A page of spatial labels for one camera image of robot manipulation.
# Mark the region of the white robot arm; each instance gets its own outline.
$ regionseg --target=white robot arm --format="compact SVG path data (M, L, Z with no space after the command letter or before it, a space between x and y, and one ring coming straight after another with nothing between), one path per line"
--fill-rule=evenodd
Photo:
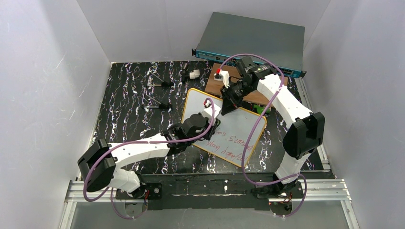
M213 124L208 133L203 137L206 140L211 138L215 133L217 126L220 124L220 121L216 118L219 115L221 108L215 104L213 106L215 110L215 124ZM183 123L173 124L166 131L139 141L164 142L198 136L201 132L206 130L213 114L211 103L209 101L207 101L204 106L202 105L202 108L204 107L205 109L200 113L191 115L190 118L184 120ZM112 151L111 154L104 158L95 168L88 182L87 191L95 192L108 186L127 191L134 198L138 198L145 193L146 184L142 182L140 174L137 174L134 171L126 171L122 169L122 167L149 158L166 157L178 154L183 152L188 146L191 146L195 141L171 144L129 144L119 147ZM78 165L83 178L86 178L90 168L94 165L94 162L101 157L101 155L111 147L120 144L121 143L108 144L105 139L95 141L78 160Z
M239 107L243 97L254 90L259 91L269 100L279 90L272 105L284 118L288 132L283 138L283 147L286 151L273 180L299 174L310 153L322 144L324 116L320 112L314 114L304 107L286 86L279 88L280 78L270 65L258 65L250 57L244 57L238 60L235 66L241 75L236 83L229 81L227 71L221 70L219 73L225 81L221 88L224 99L222 115ZM296 180L297 177L291 177L275 184L277 186L275 192L281 193Z

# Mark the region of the wooden board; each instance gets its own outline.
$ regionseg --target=wooden board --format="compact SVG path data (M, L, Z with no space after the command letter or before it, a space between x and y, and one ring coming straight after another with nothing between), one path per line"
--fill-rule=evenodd
M219 66L221 66L221 65L218 63L215 63L213 65L213 69L211 70L210 78L208 78L208 83L207 83L207 86L205 87L205 92L207 92L207 93L221 95L221 92L219 91L219 89L221 89L221 87L224 85L224 83L222 83L222 81L214 79L215 71L219 68ZM228 71L230 76L240 78L238 70L235 67L225 65L222 68L222 70ZM285 77L284 85L287 85L287 82L288 82L288 78ZM252 102L252 103L260 104L260 105L267 105L267 103L268 103L268 99L266 97L264 97L264 95L262 95L258 91L254 91L254 92L248 94L247 96L245 96L244 101Z
M210 97L216 105L222 107L221 99L192 88L187 92L186 104L184 106L181 122L184 122L184 120L192 114L201 111L203 109L203 103L207 97ZM258 114L244 108L238 108L225 116L219 114L217 118L221 123L211 139L209 141L197 141L194 145L241 167L242 152L246 139L249 137L250 131L258 117ZM245 165L249 161L266 125L267 120L262 117L249 142L245 155Z

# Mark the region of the white wall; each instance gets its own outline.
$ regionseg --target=white wall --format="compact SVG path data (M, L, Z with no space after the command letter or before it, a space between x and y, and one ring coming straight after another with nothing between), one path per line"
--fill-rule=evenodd
M0 225L57 228L111 63L76 1L2 1L0 41Z
M191 60L213 11L305 26L330 0L78 0L112 62Z
M325 147L361 228L403 228L405 2L332 0L304 50Z

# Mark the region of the purple cable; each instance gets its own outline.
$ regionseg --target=purple cable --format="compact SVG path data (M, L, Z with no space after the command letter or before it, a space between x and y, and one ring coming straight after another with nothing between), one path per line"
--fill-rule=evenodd
M215 116L215 107L214 107L214 105L213 105L214 102L213 102L213 100L210 99L210 98L206 98L206 99L205 99L205 102L207 102L207 100L210 101L210 103L211 103L211 107L212 107L212 109L213 109L213 114L212 114L212 117L211 117L211 122L210 122L210 124L208 125L208 128L207 128L204 132L202 132L200 135L195 136L195 137L192 137L192 138L179 139L179 140L172 140L172 141L150 141L150 142L148 142L148 141L131 141L131 142L125 142L125 143L119 144L119 145L117 145L117 146L115 146L115 147L109 149L108 151L106 151L106 152L94 163L94 165L90 168L90 170L89 170L89 172L88 172L88 174L87 174L87 176L86 176L86 179L85 179L85 182L84 182L84 185L83 185L83 197L85 198L85 200L88 201L88 202L96 201L96 200L100 199L100 198L108 191L109 187L107 187L106 189L104 189L104 191L103 191L99 196L97 196L96 198L93 198L93 199L90 199L90 198L87 196L87 192L86 192L89 179L90 179L90 177L91 177L91 175L92 175L94 169L95 169L95 168L100 164L100 162L101 162L108 154L110 154L113 150L115 150L115 149L117 149L117 148L120 148L120 147L122 147L122 146L125 146L125 145L129 145L129 144L163 144L163 143L189 142L189 141L194 141L194 140L200 139L200 138L202 138L205 134L207 134L208 131L209 131L209 130L211 129L211 127L213 126L213 124L215 123L215 117L214 117L214 116ZM111 202L112 202L112 204L113 204L114 211L115 211L120 217L123 217L123 216L120 215L120 214L118 213L118 211L115 209L114 203L113 203L113 200L112 200L112 199L111 199Z
M281 181L283 181L283 180L285 180L285 179L289 179L289 178L296 177L296 176L304 177L302 174L291 174L291 175L286 176L286 177L283 177L283 178L281 178L281 179L279 179L279 180L275 180L275 181L267 182L267 183L254 182L254 181L252 181L251 179L249 179L249 178L247 177L247 174L246 174L246 171L245 171L245 166L244 166L244 163L245 163L245 155L246 155L247 147L249 146L249 142L250 142L250 139L252 138L253 132L256 130L256 127L259 125L260 119L264 116L264 114L266 113L267 109L270 107L270 105L273 103L274 99L276 98L276 96L277 96L278 93L280 92L280 89L282 88L283 82L284 82L284 74L283 74L283 72L282 72L275 64L273 64L272 62L266 60L265 58L263 58L263 57L261 57L261 56L254 55L254 54L248 54L248 53L237 54L237 55L233 55L233 56L229 57L228 59L226 59L226 60L221 64L221 66L219 67L219 69L222 69L222 67L223 67L229 60L231 60L231 59L233 59L233 58L235 58L235 57L238 57L238 56L252 56L252 57L256 57L256 58L258 58L258 59L261 59L261 60L263 60L264 62L266 62L266 63L270 64L271 66L273 66L273 67L274 67L278 72L280 72L280 74L281 74L281 82L280 82L280 86L278 87L279 89L278 89L278 90L276 91L276 93L274 93L274 95L271 97L271 99L270 99L270 101L268 102L267 106L263 109L262 113L260 114L260 116L259 116L258 119L256 120L255 124L253 125L252 130L250 131L249 137L248 137L247 140L246 140L245 147L243 148L242 162L241 162L242 174L243 174L243 176L246 178L246 180L247 180L249 183L251 183L251 184L253 184L253 185L261 185L261 186L272 185L272 184L281 182ZM298 209L301 207L302 203L304 202L306 193L307 193L306 188L307 188L307 186L305 185L304 197L302 198L301 203L298 205L298 207L297 207L293 212L291 212L290 214L286 215L287 217L288 217L288 216L291 216L292 214L294 214L295 212L297 212Z

